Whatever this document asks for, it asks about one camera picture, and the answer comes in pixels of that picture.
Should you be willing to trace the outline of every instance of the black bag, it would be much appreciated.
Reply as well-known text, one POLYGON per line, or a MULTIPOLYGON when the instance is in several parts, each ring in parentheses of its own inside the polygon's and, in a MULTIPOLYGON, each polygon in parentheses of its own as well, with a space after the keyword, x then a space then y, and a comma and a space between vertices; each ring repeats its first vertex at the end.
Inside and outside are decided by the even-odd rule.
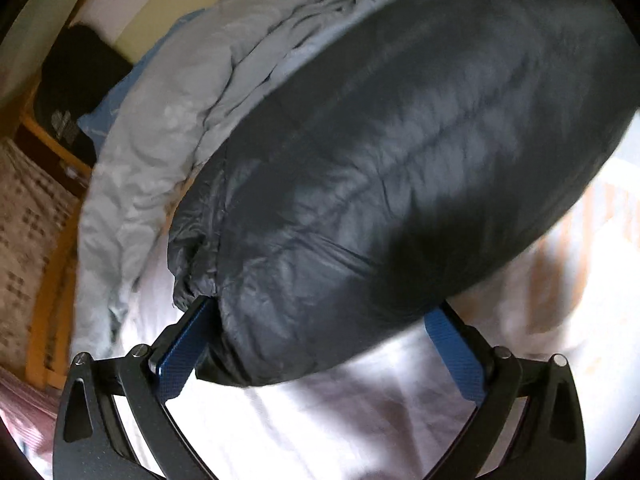
POLYGON ((174 300, 217 296, 201 379, 325 370, 517 256, 640 104, 609 0, 398 0, 241 121, 178 206, 174 300))
POLYGON ((76 121, 97 107, 132 69, 131 63, 85 25, 60 32, 42 65, 33 103, 36 120, 62 146, 93 166, 93 141, 76 121))

